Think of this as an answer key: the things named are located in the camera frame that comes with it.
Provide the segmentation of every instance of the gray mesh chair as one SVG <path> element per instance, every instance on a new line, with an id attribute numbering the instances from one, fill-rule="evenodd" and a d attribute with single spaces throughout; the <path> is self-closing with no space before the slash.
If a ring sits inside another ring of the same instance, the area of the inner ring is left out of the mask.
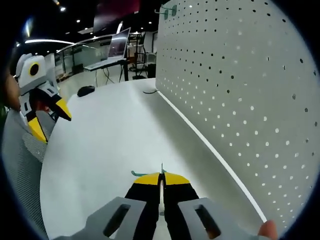
<path id="1" fill-rule="evenodd" d="M 37 117 L 49 138 L 55 121 L 45 112 L 37 112 Z M 31 134 L 18 112 L 9 111 L 2 136 L 3 164 L 27 217 L 45 235 L 40 206 L 40 176 L 46 147 Z"/>

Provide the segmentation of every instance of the laptop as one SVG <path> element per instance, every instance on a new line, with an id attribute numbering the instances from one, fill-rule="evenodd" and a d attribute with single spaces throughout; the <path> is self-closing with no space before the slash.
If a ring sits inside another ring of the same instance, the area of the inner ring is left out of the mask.
<path id="1" fill-rule="evenodd" d="M 131 27 L 119 32 L 112 36 L 109 54 L 106 60 L 85 66 L 84 69 L 93 71 L 99 69 L 105 65 L 113 64 L 121 60 L 125 60 L 125 54 L 127 49 L 127 42 Z"/>

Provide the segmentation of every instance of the robot eye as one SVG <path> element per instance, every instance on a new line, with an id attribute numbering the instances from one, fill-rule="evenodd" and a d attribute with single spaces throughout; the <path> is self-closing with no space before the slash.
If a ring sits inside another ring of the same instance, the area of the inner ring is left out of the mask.
<path id="1" fill-rule="evenodd" d="M 35 76 L 38 73 L 38 71 L 39 71 L 39 65 L 35 63 L 30 67 L 29 73 L 31 76 Z"/>

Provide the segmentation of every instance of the laptop screen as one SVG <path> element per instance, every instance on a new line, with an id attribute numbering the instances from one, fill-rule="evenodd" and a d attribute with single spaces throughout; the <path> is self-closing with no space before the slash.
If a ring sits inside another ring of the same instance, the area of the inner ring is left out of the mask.
<path id="1" fill-rule="evenodd" d="M 108 57 L 124 57 L 130 28 L 112 36 Z"/>

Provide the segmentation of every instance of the curved white desk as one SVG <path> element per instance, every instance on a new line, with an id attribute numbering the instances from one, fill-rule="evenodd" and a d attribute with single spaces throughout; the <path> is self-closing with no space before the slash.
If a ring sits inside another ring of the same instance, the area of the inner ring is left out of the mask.
<path id="1" fill-rule="evenodd" d="M 160 172 L 161 163 L 257 233 L 262 221 L 238 185 L 158 93 L 143 93 L 154 89 L 155 80 L 144 79 L 71 97 L 72 121 L 57 121 L 41 172 L 41 211 L 50 239 L 78 232 L 94 211 L 124 197 L 136 179 L 131 170 Z M 164 239 L 160 235 L 156 230 L 154 239 Z"/>

